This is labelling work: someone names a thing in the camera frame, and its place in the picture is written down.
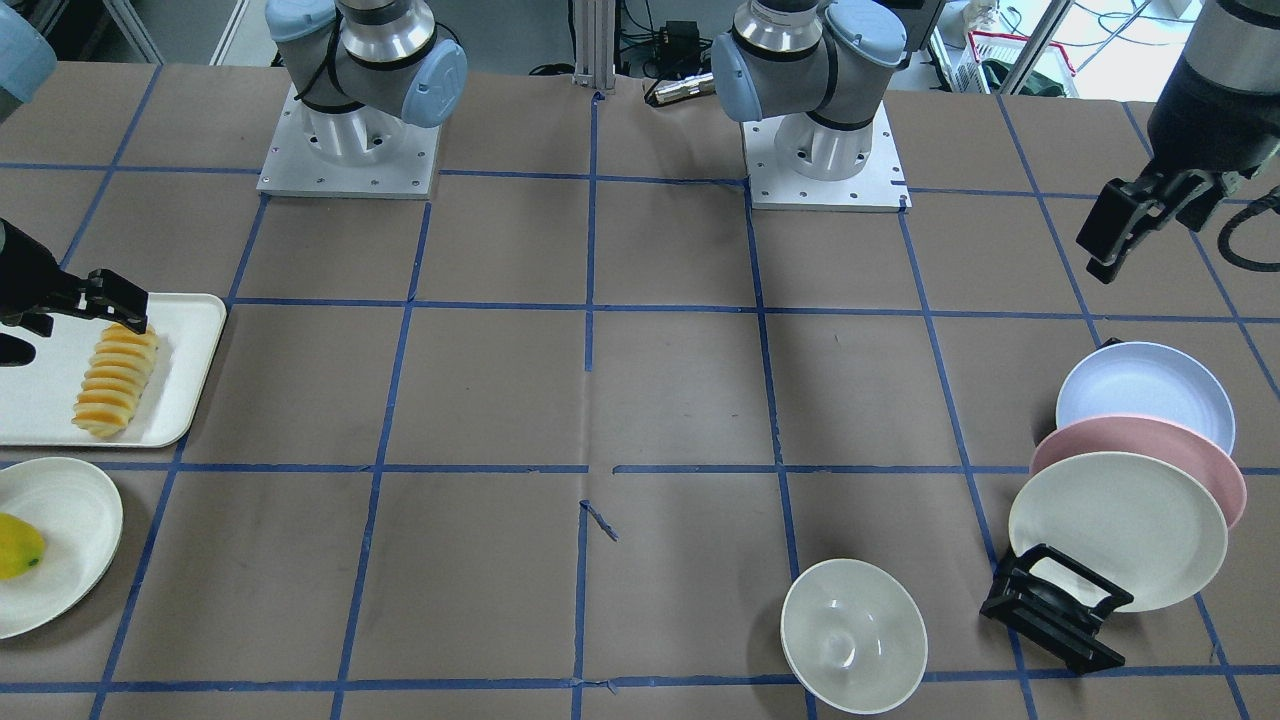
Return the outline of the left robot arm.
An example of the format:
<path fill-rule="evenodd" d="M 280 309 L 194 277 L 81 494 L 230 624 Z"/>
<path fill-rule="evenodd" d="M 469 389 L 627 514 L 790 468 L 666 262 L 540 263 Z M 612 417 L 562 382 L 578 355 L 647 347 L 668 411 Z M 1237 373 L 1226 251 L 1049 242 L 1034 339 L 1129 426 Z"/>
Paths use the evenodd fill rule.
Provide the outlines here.
<path fill-rule="evenodd" d="M 1277 154 L 1277 50 L 1275 1 L 1204 4 L 1151 113 L 1148 164 L 1100 191 L 1076 237 L 1096 279 L 1115 281 L 1170 220 L 1201 231 Z M 815 140 L 864 135 L 908 54 L 902 22 L 876 1 L 748 1 L 714 38 L 710 72 L 728 118 L 791 118 L 796 173 L 842 181 L 856 154 L 827 170 Z"/>

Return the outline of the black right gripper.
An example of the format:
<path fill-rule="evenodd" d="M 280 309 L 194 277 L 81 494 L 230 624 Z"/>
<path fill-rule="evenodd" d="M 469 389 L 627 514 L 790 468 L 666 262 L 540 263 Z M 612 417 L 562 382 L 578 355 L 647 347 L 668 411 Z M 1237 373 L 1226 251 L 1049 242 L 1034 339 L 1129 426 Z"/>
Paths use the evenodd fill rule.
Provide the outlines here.
<path fill-rule="evenodd" d="M 36 347 L 12 331 L 47 338 L 55 315 L 108 320 L 134 334 L 146 333 L 146 290 L 109 269 L 91 270 L 84 278 L 67 273 L 44 245 L 10 222 L 1 225 L 1 366 L 26 366 L 36 357 Z"/>

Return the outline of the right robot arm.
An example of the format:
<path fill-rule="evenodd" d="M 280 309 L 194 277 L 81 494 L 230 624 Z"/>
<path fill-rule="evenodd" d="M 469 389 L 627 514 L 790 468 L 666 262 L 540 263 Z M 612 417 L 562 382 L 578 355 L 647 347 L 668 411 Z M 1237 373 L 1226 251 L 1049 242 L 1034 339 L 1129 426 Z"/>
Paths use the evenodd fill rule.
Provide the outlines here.
<path fill-rule="evenodd" d="M 442 126 L 468 59 L 425 1 L 270 1 L 265 20 L 291 77 L 260 170 L 274 197 L 408 199 L 431 192 Z M 141 333 L 148 293 L 108 269 L 78 277 L 10 222 L 1 232 L 3 365 L 35 360 L 55 316 Z M 26 336 L 15 337 L 14 329 Z"/>

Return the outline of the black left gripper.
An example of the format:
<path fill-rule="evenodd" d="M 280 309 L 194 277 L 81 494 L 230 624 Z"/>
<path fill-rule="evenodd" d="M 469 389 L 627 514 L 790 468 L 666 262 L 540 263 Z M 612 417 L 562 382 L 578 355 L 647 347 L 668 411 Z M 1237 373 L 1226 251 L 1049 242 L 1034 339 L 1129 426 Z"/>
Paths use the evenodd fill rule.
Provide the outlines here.
<path fill-rule="evenodd" d="M 1277 151 L 1277 92 L 1234 88 L 1174 68 L 1147 124 L 1152 158 L 1137 179 L 1100 191 L 1076 234 L 1085 270 L 1111 284 L 1128 255 L 1170 220 L 1203 217 L 1256 177 Z"/>

